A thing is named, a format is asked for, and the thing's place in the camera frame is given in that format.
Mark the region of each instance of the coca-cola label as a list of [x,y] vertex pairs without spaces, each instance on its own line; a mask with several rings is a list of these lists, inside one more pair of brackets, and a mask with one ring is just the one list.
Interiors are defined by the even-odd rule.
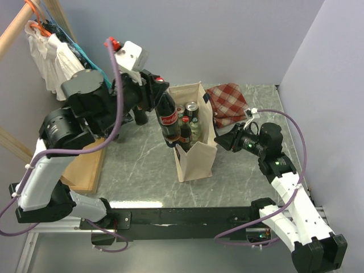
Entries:
[[177,110],[173,112],[173,114],[167,116],[167,117],[160,117],[160,123],[162,125],[172,125],[178,120]]
[[191,138],[183,138],[182,136],[180,136],[179,141],[182,143],[188,143],[191,142]]

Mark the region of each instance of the wooden pole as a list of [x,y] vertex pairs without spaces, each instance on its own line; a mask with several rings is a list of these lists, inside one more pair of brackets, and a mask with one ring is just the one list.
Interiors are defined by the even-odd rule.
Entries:
[[[40,0],[32,0],[37,4],[40,3]],[[33,10],[30,8],[28,4],[25,4],[18,15],[14,18],[14,20],[10,23],[7,29],[0,37],[0,61],[12,46],[15,39],[19,36],[20,32],[24,30],[24,26],[29,21],[29,19],[33,15]]]

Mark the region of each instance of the plaid cloth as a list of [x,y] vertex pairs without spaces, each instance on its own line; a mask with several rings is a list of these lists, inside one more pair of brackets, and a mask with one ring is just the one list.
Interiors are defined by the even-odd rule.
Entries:
[[229,83],[207,89],[213,110],[215,124],[218,128],[245,119],[244,110],[249,108],[239,85]]

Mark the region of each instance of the soda bottle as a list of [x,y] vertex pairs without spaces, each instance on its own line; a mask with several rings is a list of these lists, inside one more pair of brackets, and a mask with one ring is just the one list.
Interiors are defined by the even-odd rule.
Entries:
[[197,141],[201,141],[201,124],[198,118],[192,118],[192,121],[189,123],[189,127],[192,132],[191,145],[193,146]]
[[189,118],[185,115],[182,118],[183,124],[181,126],[181,137],[179,140],[179,145],[181,145],[182,149],[185,152],[188,152],[191,149],[191,140],[192,140],[192,132],[191,128],[188,125]]
[[155,113],[164,138],[169,141],[177,141],[181,135],[181,129],[178,125],[178,114],[176,104],[167,91],[163,92],[158,104],[155,107]]

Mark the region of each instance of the table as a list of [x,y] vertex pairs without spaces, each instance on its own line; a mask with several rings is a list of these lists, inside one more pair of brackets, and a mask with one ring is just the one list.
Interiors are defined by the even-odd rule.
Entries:
[[[275,85],[240,87],[250,107],[283,110]],[[180,183],[173,150],[164,142],[155,113],[148,113],[148,118],[143,126],[135,122],[122,126],[119,139],[107,148],[97,193],[89,196],[106,198],[113,208],[250,206],[262,197],[282,204],[260,172],[258,158],[246,151],[234,154],[218,146],[212,177]],[[283,151],[300,170],[286,118],[261,113],[257,123],[264,122],[282,127]]]

